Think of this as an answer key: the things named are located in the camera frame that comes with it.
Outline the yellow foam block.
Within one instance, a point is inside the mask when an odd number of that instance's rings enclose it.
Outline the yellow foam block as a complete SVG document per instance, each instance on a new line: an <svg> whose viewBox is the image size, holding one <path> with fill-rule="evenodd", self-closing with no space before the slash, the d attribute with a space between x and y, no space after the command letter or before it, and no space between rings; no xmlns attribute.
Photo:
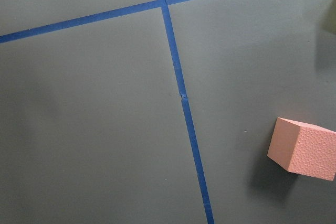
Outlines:
<svg viewBox="0 0 336 224"><path fill-rule="evenodd" d="M328 10L326 11L323 21L322 28L329 33L335 34L335 0L332 0Z"/></svg>

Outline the orange foam block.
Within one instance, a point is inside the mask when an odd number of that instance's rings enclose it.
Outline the orange foam block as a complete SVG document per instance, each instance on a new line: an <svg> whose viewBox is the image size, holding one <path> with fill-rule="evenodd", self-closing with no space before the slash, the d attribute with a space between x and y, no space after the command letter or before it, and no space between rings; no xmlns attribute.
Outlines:
<svg viewBox="0 0 336 224"><path fill-rule="evenodd" d="M335 131L277 118L267 156L288 172L333 181Z"/></svg>

